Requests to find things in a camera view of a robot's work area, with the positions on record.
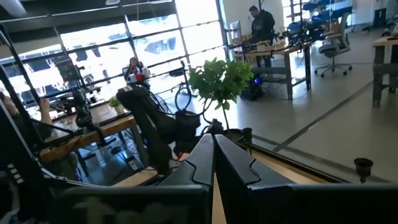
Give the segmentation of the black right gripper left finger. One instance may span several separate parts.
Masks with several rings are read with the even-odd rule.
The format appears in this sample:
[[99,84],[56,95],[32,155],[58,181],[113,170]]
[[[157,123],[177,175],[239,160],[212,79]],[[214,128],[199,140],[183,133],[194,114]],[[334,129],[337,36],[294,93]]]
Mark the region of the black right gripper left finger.
[[213,137],[156,186],[75,187],[58,199],[59,223],[211,223]]

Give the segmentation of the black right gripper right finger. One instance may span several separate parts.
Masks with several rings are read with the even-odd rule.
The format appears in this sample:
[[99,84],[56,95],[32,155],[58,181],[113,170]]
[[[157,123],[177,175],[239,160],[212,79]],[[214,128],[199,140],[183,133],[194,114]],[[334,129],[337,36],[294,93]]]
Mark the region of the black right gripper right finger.
[[296,184],[217,135],[228,223],[397,223],[394,184]]

